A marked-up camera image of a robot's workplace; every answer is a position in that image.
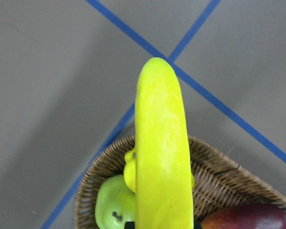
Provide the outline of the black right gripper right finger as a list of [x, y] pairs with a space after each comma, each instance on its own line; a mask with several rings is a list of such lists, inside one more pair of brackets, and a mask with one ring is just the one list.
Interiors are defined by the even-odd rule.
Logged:
[[194, 229], [202, 229], [200, 222], [194, 222]]

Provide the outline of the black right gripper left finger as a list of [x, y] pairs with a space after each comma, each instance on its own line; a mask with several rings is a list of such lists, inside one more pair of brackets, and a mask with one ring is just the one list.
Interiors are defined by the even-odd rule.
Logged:
[[135, 222], [127, 221], [124, 225], [124, 229], [135, 229]]

